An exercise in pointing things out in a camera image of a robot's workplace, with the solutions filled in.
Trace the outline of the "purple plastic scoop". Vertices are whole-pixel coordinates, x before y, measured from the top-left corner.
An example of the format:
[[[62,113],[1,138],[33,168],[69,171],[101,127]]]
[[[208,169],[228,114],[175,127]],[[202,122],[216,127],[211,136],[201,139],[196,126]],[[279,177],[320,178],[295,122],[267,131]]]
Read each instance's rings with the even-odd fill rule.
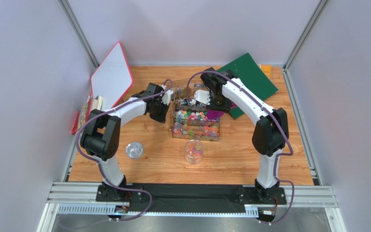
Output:
[[[207,109],[207,118],[208,119],[215,119],[215,118],[220,118],[222,117],[225,113],[229,113],[231,109],[233,108],[236,108],[236,104],[235,103],[231,103],[231,106],[229,108],[228,111],[220,111],[220,110],[215,110],[214,109],[214,106],[211,106],[211,105],[207,105],[206,106],[206,109]]]

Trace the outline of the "clear plastic cup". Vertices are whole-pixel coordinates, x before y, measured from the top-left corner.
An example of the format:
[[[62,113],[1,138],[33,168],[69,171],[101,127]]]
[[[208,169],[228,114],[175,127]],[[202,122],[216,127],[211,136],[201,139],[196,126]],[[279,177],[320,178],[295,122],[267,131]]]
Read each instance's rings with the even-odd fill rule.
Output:
[[[185,160],[189,164],[199,164],[203,159],[204,145],[200,140],[189,140],[184,147]]]

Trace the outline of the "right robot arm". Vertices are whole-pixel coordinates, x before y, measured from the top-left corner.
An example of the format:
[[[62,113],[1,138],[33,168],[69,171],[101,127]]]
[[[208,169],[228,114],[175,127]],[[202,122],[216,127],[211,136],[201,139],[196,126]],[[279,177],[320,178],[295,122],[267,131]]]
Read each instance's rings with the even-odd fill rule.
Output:
[[[278,178],[279,157],[285,146],[293,155],[289,143],[287,113],[283,108],[274,109],[251,92],[235,73],[216,72],[209,68],[200,76],[206,91],[198,90],[194,99],[209,110],[228,113],[234,103],[253,122],[255,130],[252,143],[259,153],[259,170],[255,186],[263,196],[274,194],[281,180]]]

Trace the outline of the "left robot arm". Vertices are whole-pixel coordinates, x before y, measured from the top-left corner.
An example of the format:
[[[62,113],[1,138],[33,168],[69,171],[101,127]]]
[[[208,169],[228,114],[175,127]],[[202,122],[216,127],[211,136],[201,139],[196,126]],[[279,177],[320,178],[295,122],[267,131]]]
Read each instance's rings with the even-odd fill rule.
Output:
[[[146,90],[132,95],[114,108],[90,112],[88,121],[77,132],[80,142],[76,147],[83,157],[97,164],[104,186],[116,192],[129,190],[114,157],[119,147],[121,128],[146,114],[154,121],[165,123],[174,95],[171,88],[149,83]]]

